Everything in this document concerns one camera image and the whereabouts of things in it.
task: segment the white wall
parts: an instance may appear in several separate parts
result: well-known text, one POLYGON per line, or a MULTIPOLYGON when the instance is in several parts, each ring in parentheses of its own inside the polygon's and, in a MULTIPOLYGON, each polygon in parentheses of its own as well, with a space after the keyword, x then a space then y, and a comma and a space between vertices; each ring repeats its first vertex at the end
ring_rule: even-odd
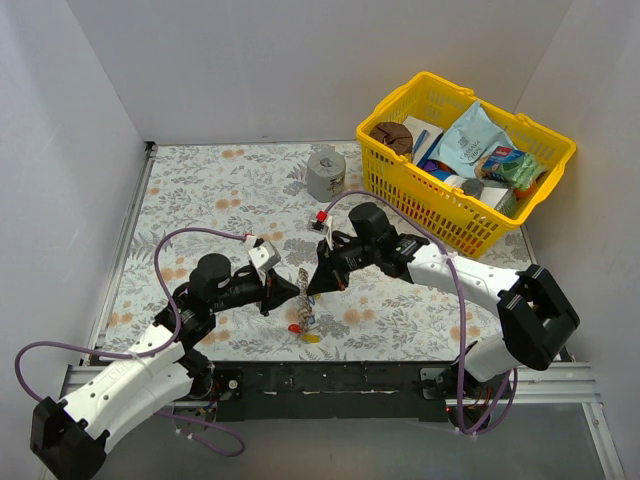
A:
POLYGON ((530 232, 581 315, 571 348, 593 365, 627 476, 640 478, 640 4, 575 0, 518 111, 578 143, 530 232))
MULTIPOLYGON (((86 344, 144 144, 64 0, 0 0, 0 477, 37 478, 35 406, 13 374, 24 344, 86 344)), ((78 355, 25 358, 57 395, 78 355)))
POLYGON ((69 0, 145 140, 352 139, 431 70, 511 110, 570 0, 69 0))

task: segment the yellow plastic crate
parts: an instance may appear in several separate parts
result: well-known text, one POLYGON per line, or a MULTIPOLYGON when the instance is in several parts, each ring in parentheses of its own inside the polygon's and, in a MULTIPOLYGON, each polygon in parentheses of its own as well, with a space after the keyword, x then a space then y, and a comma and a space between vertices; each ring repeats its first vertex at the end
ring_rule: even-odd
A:
POLYGON ((509 218, 414 166, 408 155, 396 155, 372 139, 369 132, 380 122, 402 123, 409 115, 446 130, 476 100, 473 90, 422 72, 394 90, 356 130, 362 146, 365 188, 473 258, 482 255, 505 232, 522 225, 534 207, 547 198, 576 151, 575 142, 522 113, 513 115, 481 100, 491 120, 509 134, 515 145, 547 166, 536 191, 519 200, 514 218, 509 218))

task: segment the toilet paper roll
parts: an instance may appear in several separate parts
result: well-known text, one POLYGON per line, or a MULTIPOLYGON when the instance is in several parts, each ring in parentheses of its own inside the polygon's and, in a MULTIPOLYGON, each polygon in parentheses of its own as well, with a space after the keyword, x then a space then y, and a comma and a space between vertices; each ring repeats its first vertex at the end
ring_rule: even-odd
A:
POLYGON ((347 162, 333 150, 321 150, 307 162, 307 190, 319 202, 330 202, 344 189, 347 162))

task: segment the robotic arm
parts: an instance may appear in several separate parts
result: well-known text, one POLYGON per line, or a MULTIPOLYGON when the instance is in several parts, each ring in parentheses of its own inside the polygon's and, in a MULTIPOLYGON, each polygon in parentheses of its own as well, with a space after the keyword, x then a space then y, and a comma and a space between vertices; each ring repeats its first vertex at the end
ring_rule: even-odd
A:
MULTIPOLYGON (((309 295, 344 290, 349 286, 349 273, 369 265, 378 266, 390 277, 456 293, 446 263, 448 255, 424 238, 398 234, 374 203, 363 203, 349 212, 356 237, 331 232, 325 215, 321 212, 311 222, 327 238, 317 247, 318 268, 309 283, 309 295)), ((517 272, 458 256, 451 260, 465 298, 489 310, 502 325, 501 334, 469 347, 465 383, 479 385, 520 365, 546 370, 580 324, 551 274, 537 265, 517 272)), ((457 375, 454 363, 435 379, 433 387, 452 393, 457 375)))
POLYGON ((139 356, 171 338, 176 319, 167 306, 129 349, 131 360, 109 364, 57 403, 47 397, 36 406, 31 450, 57 478, 93 477, 114 445, 157 410, 179 398, 209 393, 214 366, 193 347, 216 326, 217 312, 257 303, 260 313, 268 315, 300 293, 273 269, 280 257, 270 243, 251 236, 246 243, 250 265, 232 276, 227 257, 206 255, 189 282, 175 290, 182 327, 168 348, 139 356))

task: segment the leaf pattern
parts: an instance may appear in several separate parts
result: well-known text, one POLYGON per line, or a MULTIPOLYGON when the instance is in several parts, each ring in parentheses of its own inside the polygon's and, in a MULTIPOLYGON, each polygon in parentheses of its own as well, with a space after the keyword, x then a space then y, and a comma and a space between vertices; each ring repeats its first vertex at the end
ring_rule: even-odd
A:
MULTIPOLYGON (((298 268, 315 270, 321 236, 307 230, 307 220, 326 204, 306 191, 306 161, 322 149, 347 160, 345 183, 362 186, 356 143, 217 145, 160 147, 138 223, 129 245, 104 348, 126 350, 167 303, 153 268, 162 237, 186 226, 232 233, 251 232, 271 241, 282 257, 280 275, 295 281, 298 268)), ((334 229, 352 234, 348 213, 366 201, 347 197, 333 210, 334 229)), ((398 231, 415 233, 383 207, 398 231)), ((233 269, 247 264, 240 242, 193 233, 172 238, 160 256, 161 273, 171 290, 188 280, 198 259, 212 252, 227 256, 233 269)), ((524 269, 529 254, 521 232, 506 234, 481 259, 499 267, 524 269)), ((287 330, 298 308, 293 299, 268 317, 254 305, 221 312, 218 325, 199 349, 212 360, 346 361, 452 360, 459 344, 457 299, 435 288, 386 277, 371 267, 353 272, 345 292, 314 299, 311 333, 321 341, 307 344, 287 330)), ((469 341, 499 331, 496 318, 467 305, 469 341)))

